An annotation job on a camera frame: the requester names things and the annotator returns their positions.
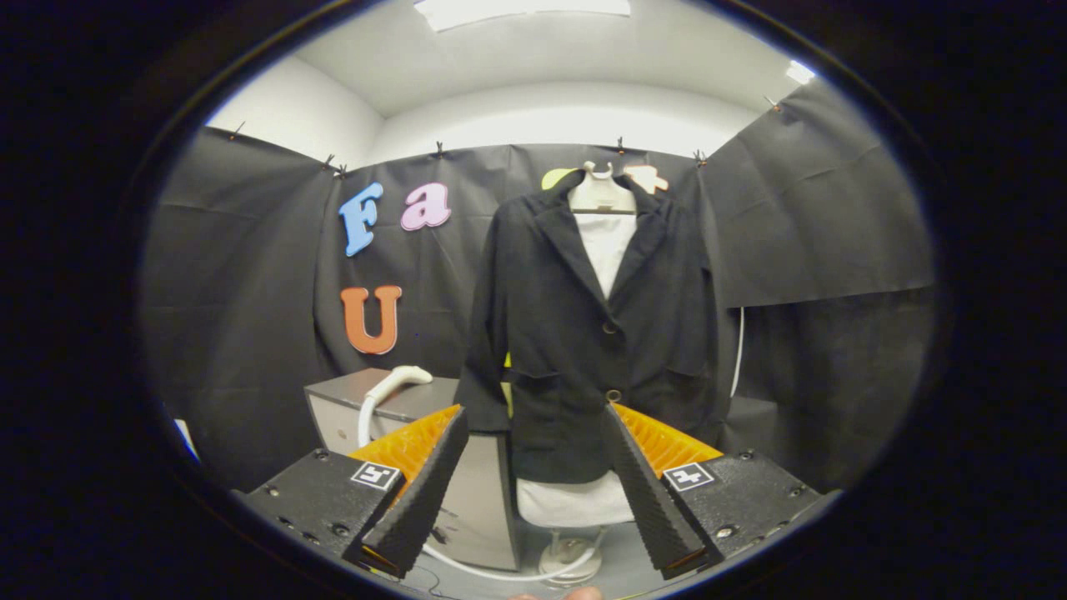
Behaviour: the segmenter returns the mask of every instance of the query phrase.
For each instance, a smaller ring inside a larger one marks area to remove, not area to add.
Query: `jacket lapel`
[[[630,239],[622,255],[622,264],[619,265],[619,272],[615,275],[608,298],[615,297],[637,274],[641,265],[659,248],[659,243],[667,235],[667,221],[663,217],[664,203],[649,195],[630,177],[620,177],[616,180],[634,192],[634,199],[637,201],[637,231],[634,232],[634,237]]]
[[[582,284],[596,298],[601,304],[607,304],[604,293],[586,247],[578,233],[578,223],[567,204],[567,191],[577,186],[585,178],[585,172],[576,170],[563,176],[548,192],[542,196],[543,209],[534,218],[545,237],[562,256],[563,262],[582,280]],[[663,217],[664,204],[638,186],[628,176],[615,178],[620,186],[634,192],[637,201],[637,231],[626,246],[622,255],[622,264],[611,284],[608,297],[614,297],[626,283],[637,274],[641,265],[655,252],[667,235],[667,222]]]
[[[563,262],[582,280],[582,284],[603,304],[604,293],[601,291],[596,273],[589,263],[586,247],[582,243],[578,223],[574,220],[574,215],[571,214],[567,204],[552,206],[535,217],[534,220],[541,227],[548,241],[556,247],[556,251],[562,256]]]

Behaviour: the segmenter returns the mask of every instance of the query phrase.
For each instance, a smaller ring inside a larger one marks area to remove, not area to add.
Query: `finger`
[[[563,600],[604,600],[604,595],[600,588],[589,585],[574,589]]]

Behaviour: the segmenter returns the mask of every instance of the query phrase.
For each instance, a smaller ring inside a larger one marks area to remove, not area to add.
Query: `gray cabinet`
[[[304,389],[325,448],[341,454],[355,452],[363,397],[388,374],[368,368]],[[435,377],[425,385],[401,388],[375,409],[371,439],[448,407],[457,383],[457,379]],[[504,437],[472,433],[442,501],[435,535],[428,542],[461,563],[517,570],[519,540],[511,498]]]

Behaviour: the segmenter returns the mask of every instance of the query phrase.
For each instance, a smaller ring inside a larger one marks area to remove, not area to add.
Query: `black metal plate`
[[[357,473],[363,480],[355,479]],[[316,449],[241,495],[294,538],[340,557],[381,518],[403,484],[399,469]]]
[[[668,470],[660,483],[704,544],[724,557],[787,530],[822,498],[754,452]]]

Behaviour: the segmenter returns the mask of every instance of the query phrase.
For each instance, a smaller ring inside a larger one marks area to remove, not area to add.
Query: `black foam pad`
[[[708,556],[716,552],[715,547],[705,548],[667,490],[656,480],[641,448],[610,405],[605,405],[602,424],[604,442],[652,566],[664,579],[671,579],[705,566],[710,559],[721,560],[721,555]]]
[[[363,546],[378,556],[353,544],[344,555],[346,560],[363,562],[398,578],[411,570],[430,536],[467,437],[466,412],[460,408],[396,506],[363,537]]]

